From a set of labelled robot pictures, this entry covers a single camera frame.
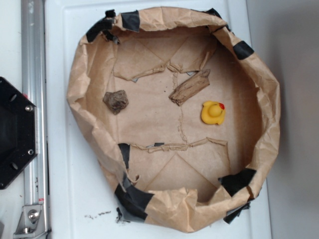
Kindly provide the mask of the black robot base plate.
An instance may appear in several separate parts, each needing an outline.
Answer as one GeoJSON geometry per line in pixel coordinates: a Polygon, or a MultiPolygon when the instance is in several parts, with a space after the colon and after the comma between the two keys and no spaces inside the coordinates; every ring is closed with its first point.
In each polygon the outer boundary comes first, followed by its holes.
{"type": "Polygon", "coordinates": [[[0,188],[6,189],[37,155],[36,106],[0,79],[0,188]]]}

